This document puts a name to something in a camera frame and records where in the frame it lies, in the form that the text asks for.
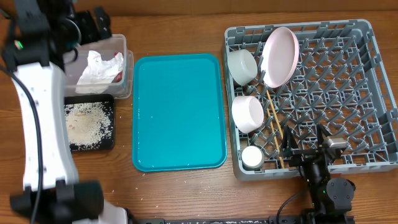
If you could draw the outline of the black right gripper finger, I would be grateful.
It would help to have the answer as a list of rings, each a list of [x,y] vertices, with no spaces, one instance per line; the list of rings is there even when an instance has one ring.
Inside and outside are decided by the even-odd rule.
[[[283,151],[291,151],[299,148],[289,126],[284,126],[281,148]]]
[[[317,141],[318,141],[318,146],[321,146],[324,142],[324,139],[326,137],[329,137],[332,135],[331,132],[329,132],[326,127],[321,124],[321,123],[317,123],[316,126],[316,130],[317,130]]]

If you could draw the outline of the wooden chopstick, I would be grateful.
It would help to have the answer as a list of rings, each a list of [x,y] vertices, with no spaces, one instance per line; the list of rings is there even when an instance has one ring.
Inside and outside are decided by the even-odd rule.
[[[277,113],[276,113],[275,107],[274,107],[274,102],[273,102],[273,100],[272,100],[272,98],[271,98],[271,95],[270,95],[270,93],[269,93],[269,90],[267,90],[267,97],[268,97],[268,100],[270,101],[270,104],[271,104],[271,110],[272,110],[272,113],[273,113],[273,115],[274,115],[274,118],[275,118],[275,121],[276,121],[278,130],[279,130],[279,132],[280,132],[280,137],[281,137],[281,139],[283,140],[283,137],[284,137],[283,131],[282,131],[282,128],[281,128],[279,119],[278,119],[278,117],[277,117]]]
[[[267,108],[267,115],[268,115],[268,117],[273,118],[273,117],[271,116],[271,113],[270,113],[270,111],[269,111],[269,108]],[[274,135],[275,148],[276,148],[277,153],[278,153],[278,156],[277,156],[277,157],[278,157],[278,159],[279,159],[279,161],[280,161],[280,166],[281,166],[281,168],[284,169],[284,168],[285,168],[285,167],[284,167],[284,161],[283,161],[283,158],[280,157],[280,149],[279,149],[279,144],[278,144],[278,142],[277,142],[277,136],[276,136],[276,133],[275,133],[273,121],[271,121],[271,130],[272,130],[272,133],[273,133],[273,135]]]

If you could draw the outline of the white cup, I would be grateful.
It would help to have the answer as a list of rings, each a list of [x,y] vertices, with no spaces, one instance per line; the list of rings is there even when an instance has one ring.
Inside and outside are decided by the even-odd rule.
[[[256,146],[248,146],[241,152],[241,160],[246,170],[259,170],[264,165],[264,153]]]

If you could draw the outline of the red snack wrapper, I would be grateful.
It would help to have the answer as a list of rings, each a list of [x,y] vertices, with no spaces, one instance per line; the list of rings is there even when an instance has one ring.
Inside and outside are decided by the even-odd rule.
[[[114,56],[117,59],[121,60],[121,66],[119,67],[120,72],[115,76],[115,78],[113,79],[113,83],[118,83],[122,80],[123,78],[123,62],[124,62],[124,57],[123,57],[123,53],[119,52],[119,53],[115,53]]]

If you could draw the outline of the white napkin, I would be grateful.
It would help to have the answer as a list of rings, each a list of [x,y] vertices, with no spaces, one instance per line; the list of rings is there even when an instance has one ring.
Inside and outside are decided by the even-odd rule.
[[[87,62],[88,65],[76,84],[75,92],[101,94],[120,72],[121,60],[115,56],[111,60],[102,60],[100,53],[90,50]]]

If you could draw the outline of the small pink plate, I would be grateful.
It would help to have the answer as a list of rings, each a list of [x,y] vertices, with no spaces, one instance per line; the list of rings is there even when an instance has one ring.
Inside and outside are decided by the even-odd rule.
[[[237,96],[231,107],[233,121],[244,134],[259,128],[264,120],[264,110],[254,96]]]

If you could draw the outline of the large pink plate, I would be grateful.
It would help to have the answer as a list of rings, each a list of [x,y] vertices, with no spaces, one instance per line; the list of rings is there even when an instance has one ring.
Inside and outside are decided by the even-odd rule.
[[[266,40],[262,51],[261,71],[264,83],[277,88],[293,76],[299,60],[299,42],[287,27],[278,27]]]

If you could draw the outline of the grey rice bowl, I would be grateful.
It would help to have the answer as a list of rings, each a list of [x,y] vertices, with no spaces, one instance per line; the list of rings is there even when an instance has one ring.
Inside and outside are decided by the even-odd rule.
[[[257,76],[257,63],[246,49],[230,52],[227,64],[231,76],[239,85],[244,86]]]

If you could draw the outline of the white rice pile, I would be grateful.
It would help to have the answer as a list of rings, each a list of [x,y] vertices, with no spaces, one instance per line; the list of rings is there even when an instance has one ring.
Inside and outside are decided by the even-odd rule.
[[[65,105],[68,140],[80,150],[96,149],[112,137],[111,113],[105,102]]]

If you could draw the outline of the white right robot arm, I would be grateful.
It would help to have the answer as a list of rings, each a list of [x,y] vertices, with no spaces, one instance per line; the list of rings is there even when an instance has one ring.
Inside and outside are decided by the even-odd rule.
[[[348,179],[333,178],[328,169],[328,165],[344,153],[347,142],[332,135],[322,124],[317,124],[316,131],[317,147],[301,150],[292,130],[288,126],[284,127],[282,156],[289,158],[289,166],[298,169],[307,188],[288,198],[278,209],[275,220],[277,223],[353,224],[354,217],[347,213],[352,210],[356,186]],[[310,194],[312,208],[302,210],[300,215],[293,218],[281,217],[283,208],[305,193]]]

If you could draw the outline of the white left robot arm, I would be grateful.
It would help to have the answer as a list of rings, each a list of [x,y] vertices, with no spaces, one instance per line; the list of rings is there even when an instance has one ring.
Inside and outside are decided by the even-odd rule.
[[[71,1],[18,0],[14,7],[1,70],[19,97],[25,171],[12,211],[31,223],[134,223],[128,209],[104,199],[97,180],[80,181],[64,114],[63,56],[110,38],[109,16],[102,7],[76,12]]]

